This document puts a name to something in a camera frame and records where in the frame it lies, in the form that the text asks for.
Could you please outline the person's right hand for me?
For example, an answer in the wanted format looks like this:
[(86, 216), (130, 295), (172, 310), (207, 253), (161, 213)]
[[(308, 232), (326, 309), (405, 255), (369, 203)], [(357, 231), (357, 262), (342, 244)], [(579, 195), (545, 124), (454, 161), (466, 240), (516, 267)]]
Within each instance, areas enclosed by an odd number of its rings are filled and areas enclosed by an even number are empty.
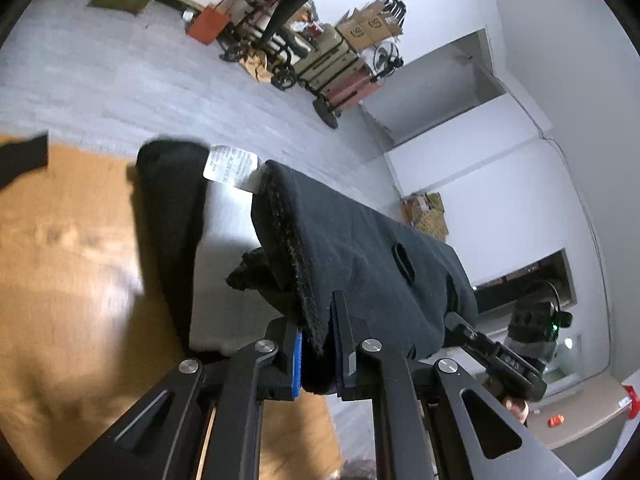
[(502, 400), (502, 405), (513, 415), (522, 425), (526, 424), (529, 415), (529, 405), (525, 400), (513, 399), (506, 396)]

